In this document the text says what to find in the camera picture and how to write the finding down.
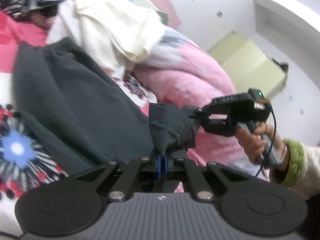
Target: white logo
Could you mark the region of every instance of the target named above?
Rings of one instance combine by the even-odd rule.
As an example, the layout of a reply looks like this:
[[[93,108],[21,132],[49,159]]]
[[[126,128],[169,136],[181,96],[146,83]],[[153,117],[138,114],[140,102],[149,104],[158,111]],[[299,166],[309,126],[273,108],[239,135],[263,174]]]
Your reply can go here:
[[[160,197],[157,197],[157,199],[159,199],[159,200],[161,200],[161,201],[163,201],[164,199],[166,199],[167,197],[166,196],[164,196],[164,195],[161,195]]]

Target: bracelet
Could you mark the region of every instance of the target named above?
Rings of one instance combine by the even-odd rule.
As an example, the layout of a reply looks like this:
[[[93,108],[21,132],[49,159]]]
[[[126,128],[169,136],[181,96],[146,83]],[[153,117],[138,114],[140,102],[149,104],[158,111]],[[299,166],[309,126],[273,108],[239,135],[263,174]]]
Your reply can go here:
[[[283,146],[284,146],[284,149],[281,153],[281,160],[283,161],[285,156],[287,155],[287,151],[288,151],[288,147],[287,147],[287,144],[285,142],[283,142]]]

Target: gray ribbed plate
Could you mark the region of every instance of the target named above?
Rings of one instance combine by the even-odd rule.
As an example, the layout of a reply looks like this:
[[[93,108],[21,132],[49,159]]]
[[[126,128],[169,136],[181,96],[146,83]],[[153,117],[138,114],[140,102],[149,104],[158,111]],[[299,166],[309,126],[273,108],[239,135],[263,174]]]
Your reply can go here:
[[[188,193],[135,193],[112,203],[91,227],[72,236],[46,238],[26,234],[21,240],[301,240],[297,234],[265,238],[249,236],[228,225],[212,204]]]

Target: person's arm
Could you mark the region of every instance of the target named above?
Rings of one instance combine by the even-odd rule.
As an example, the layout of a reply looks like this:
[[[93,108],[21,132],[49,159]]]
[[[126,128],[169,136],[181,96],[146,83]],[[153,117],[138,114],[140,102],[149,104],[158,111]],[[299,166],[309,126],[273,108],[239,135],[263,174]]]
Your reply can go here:
[[[256,159],[261,155],[266,144],[259,135],[267,134],[271,139],[274,128],[262,123],[254,133],[250,134],[247,130],[240,129],[236,133],[236,138],[250,161],[256,164]],[[320,148],[305,146],[293,140],[284,140],[284,142],[279,134],[276,134],[274,147],[283,158],[283,164],[270,171],[271,181],[295,190],[305,199],[319,194]]]

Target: hand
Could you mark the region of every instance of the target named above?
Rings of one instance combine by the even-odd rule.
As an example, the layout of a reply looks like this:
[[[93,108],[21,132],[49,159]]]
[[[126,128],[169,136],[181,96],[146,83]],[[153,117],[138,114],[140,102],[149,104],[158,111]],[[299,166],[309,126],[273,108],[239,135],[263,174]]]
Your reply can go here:
[[[236,132],[236,138],[239,141],[239,144],[244,148],[245,154],[249,157],[249,160],[253,164],[257,164],[257,158],[263,153],[266,141],[261,139],[260,134],[266,134],[270,140],[273,138],[275,129],[273,126],[266,123],[260,123],[254,134],[251,134],[246,129],[239,129]],[[276,152],[281,156],[284,151],[284,144],[281,140],[281,137],[276,133],[275,140],[273,142],[273,147]],[[283,164],[279,165],[277,169],[284,171],[287,168],[289,162],[289,154],[287,152],[286,158],[284,159]]]

